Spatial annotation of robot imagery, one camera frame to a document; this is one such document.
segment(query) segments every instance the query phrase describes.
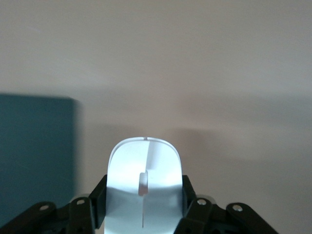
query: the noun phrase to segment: black mechanical arm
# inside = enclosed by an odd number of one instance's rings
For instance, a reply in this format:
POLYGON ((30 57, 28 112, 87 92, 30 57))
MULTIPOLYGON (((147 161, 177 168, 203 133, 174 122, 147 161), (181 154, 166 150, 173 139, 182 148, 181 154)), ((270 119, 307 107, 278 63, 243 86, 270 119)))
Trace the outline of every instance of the black mechanical arm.
MULTIPOLYGON (((183 175, 183 218, 174 234, 278 234, 252 208, 243 203, 226 209, 198 197, 183 175)), ((94 234, 105 218, 105 175, 88 197, 62 208, 39 202, 0 228, 0 234, 94 234)))

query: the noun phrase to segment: mouse pad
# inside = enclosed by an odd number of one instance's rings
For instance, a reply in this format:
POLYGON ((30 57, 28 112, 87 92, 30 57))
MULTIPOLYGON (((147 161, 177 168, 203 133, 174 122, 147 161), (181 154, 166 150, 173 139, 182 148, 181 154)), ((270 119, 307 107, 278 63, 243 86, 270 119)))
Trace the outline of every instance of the mouse pad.
POLYGON ((75 102, 0 95, 0 227, 40 201, 74 196, 75 102))

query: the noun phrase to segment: silver screw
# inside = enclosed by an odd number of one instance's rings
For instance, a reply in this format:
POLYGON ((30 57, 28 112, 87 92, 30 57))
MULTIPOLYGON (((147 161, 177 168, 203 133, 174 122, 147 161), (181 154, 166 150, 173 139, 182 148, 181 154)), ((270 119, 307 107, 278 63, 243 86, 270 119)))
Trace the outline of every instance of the silver screw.
POLYGON ((81 204, 83 204, 83 203, 84 203, 84 200, 83 200, 83 199, 80 199, 80 200, 77 201, 77 205, 81 205, 81 204))
POLYGON ((41 206, 40 207, 40 211, 45 211, 46 209, 48 209, 49 208, 49 206, 48 205, 44 205, 44 206, 41 206))
POLYGON ((197 203, 199 204, 199 205, 202 205, 202 206, 204 206, 204 205, 206 205, 207 204, 207 202, 204 200, 204 199, 198 199, 197 200, 197 203))
POLYGON ((243 208, 240 205, 233 205, 233 210, 241 212, 243 208))

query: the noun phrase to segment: computer mouse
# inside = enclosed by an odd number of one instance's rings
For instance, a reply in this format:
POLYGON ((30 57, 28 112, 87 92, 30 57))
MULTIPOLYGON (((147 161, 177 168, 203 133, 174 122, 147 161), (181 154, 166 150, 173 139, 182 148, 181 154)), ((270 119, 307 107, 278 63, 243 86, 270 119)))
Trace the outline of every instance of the computer mouse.
POLYGON ((172 234, 182 218, 177 150, 152 137, 121 141, 107 171, 105 234, 172 234))

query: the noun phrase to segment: mouse scroll wheel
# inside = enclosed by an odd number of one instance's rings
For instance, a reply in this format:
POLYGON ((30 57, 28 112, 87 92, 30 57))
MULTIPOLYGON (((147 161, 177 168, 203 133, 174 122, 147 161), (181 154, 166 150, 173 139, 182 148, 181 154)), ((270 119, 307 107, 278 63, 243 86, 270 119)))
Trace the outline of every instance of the mouse scroll wheel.
POLYGON ((147 171, 140 173, 140 179, 138 184, 138 195, 144 196, 148 194, 148 173, 147 171))

